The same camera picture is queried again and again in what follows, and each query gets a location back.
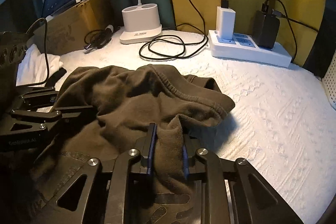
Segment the brown cardboard box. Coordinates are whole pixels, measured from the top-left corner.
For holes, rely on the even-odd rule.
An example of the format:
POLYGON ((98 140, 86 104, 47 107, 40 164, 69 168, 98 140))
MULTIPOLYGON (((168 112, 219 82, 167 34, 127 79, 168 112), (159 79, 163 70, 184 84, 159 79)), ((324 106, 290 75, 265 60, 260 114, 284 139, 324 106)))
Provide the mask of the brown cardboard box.
POLYGON ((54 16, 34 31, 29 45, 35 44, 41 53, 64 55, 82 50, 85 36, 113 24, 110 0, 87 0, 54 16))

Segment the white power strip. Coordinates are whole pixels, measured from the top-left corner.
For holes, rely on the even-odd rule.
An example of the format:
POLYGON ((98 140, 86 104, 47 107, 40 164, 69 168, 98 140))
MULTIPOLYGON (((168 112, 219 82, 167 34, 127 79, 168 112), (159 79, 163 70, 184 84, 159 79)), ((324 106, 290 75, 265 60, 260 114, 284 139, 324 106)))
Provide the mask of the white power strip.
POLYGON ((213 57, 252 61, 287 68, 291 63, 291 55, 278 42, 272 49, 259 47, 251 36, 236 34, 232 40, 221 39, 217 31, 209 30, 210 51, 213 57))

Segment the black charger adapter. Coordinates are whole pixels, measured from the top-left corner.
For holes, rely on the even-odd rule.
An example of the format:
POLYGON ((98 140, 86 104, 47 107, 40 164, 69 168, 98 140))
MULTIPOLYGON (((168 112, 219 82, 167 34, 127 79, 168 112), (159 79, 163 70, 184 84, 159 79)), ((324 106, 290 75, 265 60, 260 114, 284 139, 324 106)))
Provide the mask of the black charger adapter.
POLYGON ((271 14, 256 11, 252 39, 262 48, 272 49, 280 27, 280 20, 271 14))

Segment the white bed cover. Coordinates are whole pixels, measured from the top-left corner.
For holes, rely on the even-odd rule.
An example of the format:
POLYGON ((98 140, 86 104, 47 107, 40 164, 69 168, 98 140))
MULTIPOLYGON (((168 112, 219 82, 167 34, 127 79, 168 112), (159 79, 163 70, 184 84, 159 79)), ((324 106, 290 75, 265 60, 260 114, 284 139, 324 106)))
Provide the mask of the white bed cover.
POLYGON ((320 220, 335 195, 335 110, 320 80, 294 64, 223 60, 209 50, 187 60, 148 62, 138 49, 114 36, 100 50, 62 55, 67 74, 56 88, 79 67, 171 65, 181 75, 212 78, 235 107, 218 125, 188 133, 224 159, 247 159, 304 223, 320 220))

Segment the white charger adapter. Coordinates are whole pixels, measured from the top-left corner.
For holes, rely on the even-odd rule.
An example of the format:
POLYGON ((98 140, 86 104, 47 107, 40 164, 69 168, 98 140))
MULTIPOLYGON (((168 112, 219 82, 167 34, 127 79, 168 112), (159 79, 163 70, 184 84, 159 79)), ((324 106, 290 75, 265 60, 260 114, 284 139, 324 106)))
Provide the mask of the white charger adapter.
POLYGON ((217 7, 216 31, 221 39, 232 40, 236 12, 230 8, 217 7))

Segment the white desk lamp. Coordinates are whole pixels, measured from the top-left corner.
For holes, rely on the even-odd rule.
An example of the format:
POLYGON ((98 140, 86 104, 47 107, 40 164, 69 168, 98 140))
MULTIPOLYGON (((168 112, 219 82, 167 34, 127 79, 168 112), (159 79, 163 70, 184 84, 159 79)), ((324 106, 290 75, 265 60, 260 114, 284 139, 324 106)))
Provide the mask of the white desk lamp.
POLYGON ((136 6, 122 10, 124 30, 120 35, 121 44, 135 44, 156 38, 162 33, 158 5, 142 4, 137 0, 136 6))

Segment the white cloth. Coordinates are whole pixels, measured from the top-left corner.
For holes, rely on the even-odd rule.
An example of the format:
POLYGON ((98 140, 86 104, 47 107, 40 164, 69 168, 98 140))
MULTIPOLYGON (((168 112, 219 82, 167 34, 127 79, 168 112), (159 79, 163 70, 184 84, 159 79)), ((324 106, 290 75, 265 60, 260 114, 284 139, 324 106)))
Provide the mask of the white cloth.
MULTIPOLYGON (((47 55, 50 69, 50 76, 63 67, 60 56, 47 55)), ((35 44, 32 44, 26 51, 24 59, 18 67, 16 85, 25 85, 40 83, 47 77, 47 67, 45 55, 38 50, 35 44)))

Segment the white woven basket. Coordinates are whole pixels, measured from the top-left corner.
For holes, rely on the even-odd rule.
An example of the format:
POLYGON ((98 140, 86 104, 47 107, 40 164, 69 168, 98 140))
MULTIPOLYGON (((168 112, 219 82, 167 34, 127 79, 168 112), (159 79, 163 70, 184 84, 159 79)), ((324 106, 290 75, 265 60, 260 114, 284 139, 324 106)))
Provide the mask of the white woven basket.
POLYGON ((327 72, 322 79, 322 83, 331 107, 336 110, 336 52, 334 53, 327 72))

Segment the dark brown sweatshirt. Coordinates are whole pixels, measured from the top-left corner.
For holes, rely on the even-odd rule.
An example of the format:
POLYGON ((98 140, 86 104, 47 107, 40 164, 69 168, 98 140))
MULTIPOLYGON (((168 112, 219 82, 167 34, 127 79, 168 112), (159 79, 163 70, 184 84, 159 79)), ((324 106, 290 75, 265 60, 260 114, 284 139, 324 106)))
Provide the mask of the dark brown sweatshirt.
POLYGON ((75 69, 61 86, 55 106, 85 105, 96 108, 96 118, 78 133, 57 134, 31 170, 29 219, 86 160, 110 160, 130 150, 151 123, 157 125, 154 191, 191 194, 193 187, 182 170, 183 134, 218 125, 235 107, 214 79, 151 64, 134 71, 116 66, 75 69))

